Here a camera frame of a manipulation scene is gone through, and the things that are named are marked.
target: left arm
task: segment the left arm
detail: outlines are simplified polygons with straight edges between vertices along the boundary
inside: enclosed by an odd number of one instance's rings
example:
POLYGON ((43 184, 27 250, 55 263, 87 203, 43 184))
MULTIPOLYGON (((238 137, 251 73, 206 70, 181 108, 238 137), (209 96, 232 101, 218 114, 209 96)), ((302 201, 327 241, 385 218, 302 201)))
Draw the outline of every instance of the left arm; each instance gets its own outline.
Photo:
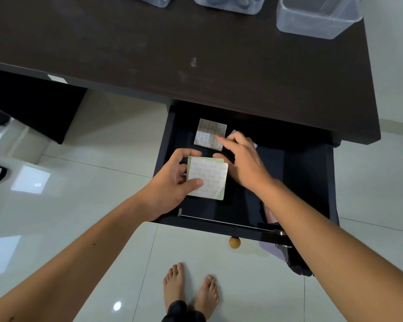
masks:
POLYGON ((177 149, 138 193, 104 216, 43 267, 0 298, 0 322, 72 321, 142 222, 174 209, 203 181, 185 181, 183 157, 201 156, 177 149))

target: white wall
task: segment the white wall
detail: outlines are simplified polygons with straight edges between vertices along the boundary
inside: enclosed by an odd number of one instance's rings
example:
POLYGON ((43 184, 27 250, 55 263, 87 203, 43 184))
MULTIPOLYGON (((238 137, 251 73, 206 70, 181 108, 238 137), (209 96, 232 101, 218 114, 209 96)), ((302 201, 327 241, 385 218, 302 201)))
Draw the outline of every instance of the white wall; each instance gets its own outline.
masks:
POLYGON ((403 0, 361 0, 380 119, 403 123, 403 0))

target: pant leg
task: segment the pant leg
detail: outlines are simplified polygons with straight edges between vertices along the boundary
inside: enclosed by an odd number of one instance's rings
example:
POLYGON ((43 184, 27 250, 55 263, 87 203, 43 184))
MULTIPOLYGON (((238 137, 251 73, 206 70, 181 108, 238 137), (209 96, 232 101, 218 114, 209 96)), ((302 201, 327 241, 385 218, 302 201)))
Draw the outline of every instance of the pant leg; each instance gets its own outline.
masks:
POLYGON ((206 322, 206 318, 202 312, 188 312, 184 301, 175 301, 170 304, 167 315, 161 322, 206 322))
POLYGON ((170 304, 167 315, 161 322, 186 322, 186 303, 175 301, 170 304))
POLYGON ((188 322, 206 322, 204 314, 199 311, 191 311, 187 313, 188 322))

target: desk drawer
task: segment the desk drawer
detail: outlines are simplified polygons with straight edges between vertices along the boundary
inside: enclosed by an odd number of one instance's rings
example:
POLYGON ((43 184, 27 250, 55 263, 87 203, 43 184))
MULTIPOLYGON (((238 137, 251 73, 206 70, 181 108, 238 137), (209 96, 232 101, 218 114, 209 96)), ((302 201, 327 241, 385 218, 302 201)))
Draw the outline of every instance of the desk drawer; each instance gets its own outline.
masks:
MULTIPOLYGON (((326 130, 177 102, 169 111, 155 173, 177 148, 194 148, 203 156, 212 157, 216 151, 194 146, 200 118, 227 124, 226 136, 236 129, 251 137, 258 144, 257 151, 269 173, 338 224, 333 146, 326 130)), ((230 151, 224 148, 222 153, 234 161, 230 151)), ((267 224, 262 201, 231 177, 226 181, 224 200, 186 197, 156 222, 292 246, 288 236, 279 232, 283 230, 279 224, 267 224)))

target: sticker sheet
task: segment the sticker sheet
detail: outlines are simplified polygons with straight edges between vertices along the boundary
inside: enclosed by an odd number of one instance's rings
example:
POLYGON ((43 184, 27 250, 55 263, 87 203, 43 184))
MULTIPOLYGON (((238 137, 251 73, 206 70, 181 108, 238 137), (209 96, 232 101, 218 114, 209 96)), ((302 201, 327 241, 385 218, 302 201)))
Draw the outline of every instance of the sticker sheet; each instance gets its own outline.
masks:
POLYGON ((203 186, 188 195, 223 200, 228 164, 220 158, 188 157, 186 179, 201 178, 203 186))
POLYGON ((227 124, 200 119, 194 145, 221 151, 223 146, 216 140, 215 134, 225 137, 226 129, 227 124))

